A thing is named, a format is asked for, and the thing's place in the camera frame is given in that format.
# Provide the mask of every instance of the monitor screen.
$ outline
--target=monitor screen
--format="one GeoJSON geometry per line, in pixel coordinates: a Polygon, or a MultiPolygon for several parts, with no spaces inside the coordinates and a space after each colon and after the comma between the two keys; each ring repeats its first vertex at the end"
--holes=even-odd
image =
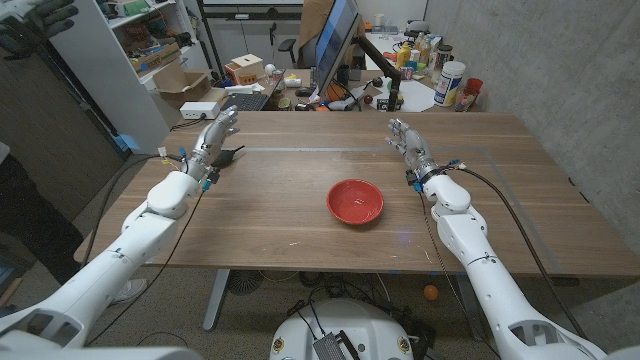
{"type": "Polygon", "coordinates": [[[351,38],[358,27],[358,8],[353,0],[335,0],[316,45],[319,93],[326,91],[351,38]]]}

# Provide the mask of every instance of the gray floor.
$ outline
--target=gray floor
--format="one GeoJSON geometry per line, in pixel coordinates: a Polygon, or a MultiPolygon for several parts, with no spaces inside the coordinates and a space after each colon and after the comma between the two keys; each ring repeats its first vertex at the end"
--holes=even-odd
{"type": "MultiPolygon", "coordinates": [[[[128,172],[116,189],[119,194],[135,170],[128,172]]],[[[88,233],[95,219],[98,194],[74,223],[88,233]]],[[[152,278],[158,268],[141,268],[136,277],[152,278]]],[[[268,272],[279,279],[293,273],[268,272]]],[[[346,275],[353,282],[358,277],[346,275]]],[[[190,348],[206,359],[264,359],[269,356],[272,336],[286,319],[286,311],[309,289],[297,277],[285,282],[264,281],[247,296],[228,294],[217,328],[202,330],[201,323],[215,277],[212,269],[168,268],[156,284],[125,316],[111,327],[94,346],[135,346],[146,335],[167,331],[183,337],[190,348]]],[[[409,306],[413,316],[437,330],[436,351],[445,359],[490,359],[492,353],[483,343],[474,342],[467,330],[460,307],[443,276],[382,275],[391,300],[409,306]],[[422,295],[426,284],[440,289],[440,297],[428,301],[422,295]]],[[[544,315],[571,329],[569,322],[553,302],[541,278],[517,279],[529,301],[544,315]]],[[[591,341],[607,352],[640,344],[640,282],[632,280],[582,279],[575,288],[558,288],[591,341]]],[[[24,277],[10,303],[20,309],[33,305],[53,293],[57,284],[39,263],[24,277]]],[[[101,331],[125,305],[110,307],[98,319],[90,338],[101,331]]],[[[180,345],[168,335],[156,335],[143,345],[180,345]]]]}

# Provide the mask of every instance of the table surface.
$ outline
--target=table surface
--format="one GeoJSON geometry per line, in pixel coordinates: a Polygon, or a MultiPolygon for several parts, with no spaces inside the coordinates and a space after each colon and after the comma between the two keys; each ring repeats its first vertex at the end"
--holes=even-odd
{"type": "MultiPolygon", "coordinates": [[[[636,256],[515,116],[424,113],[401,118],[426,138],[437,162],[460,158],[505,193],[549,273],[640,275],[636,256]]],[[[247,148],[204,194],[170,265],[441,272],[420,199],[405,181],[406,165],[383,140],[388,120],[388,114],[376,112],[240,114],[241,131],[225,146],[247,148]],[[369,181],[382,192],[384,209],[373,223],[349,226],[328,211],[327,192],[348,178],[369,181]]],[[[164,143],[168,152],[189,148],[204,126],[172,132],[164,143]]],[[[157,159],[147,162],[105,214],[93,256],[116,239],[127,214],[172,170],[157,159]]],[[[468,174],[454,171],[451,176],[471,193],[472,203],[489,224],[489,241],[507,269],[539,274],[496,194],[468,174]]],[[[189,200],[191,208],[194,203],[189,200]]],[[[447,270],[461,271],[439,239],[436,244],[447,270]]],[[[76,258],[82,257],[85,246],[76,258]]],[[[152,263],[164,263],[168,252],[152,263]]]]}

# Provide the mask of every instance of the fan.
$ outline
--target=fan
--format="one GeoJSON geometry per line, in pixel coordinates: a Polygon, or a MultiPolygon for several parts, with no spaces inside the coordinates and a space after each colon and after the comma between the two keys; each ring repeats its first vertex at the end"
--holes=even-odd
{"type": "Polygon", "coordinates": [[[232,270],[227,289],[233,295],[249,295],[260,287],[262,280],[262,274],[258,270],[232,270]]]}

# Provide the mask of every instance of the person's leg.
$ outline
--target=person's leg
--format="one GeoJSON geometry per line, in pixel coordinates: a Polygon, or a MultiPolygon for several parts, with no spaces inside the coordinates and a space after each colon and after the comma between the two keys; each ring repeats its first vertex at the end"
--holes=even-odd
{"type": "Polygon", "coordinates": [[[40,195],[11,155],[0,164],[0,212],[0,231],[20,240],[60,284],[78,272],[73,254],[82,234],[40,195]]]}

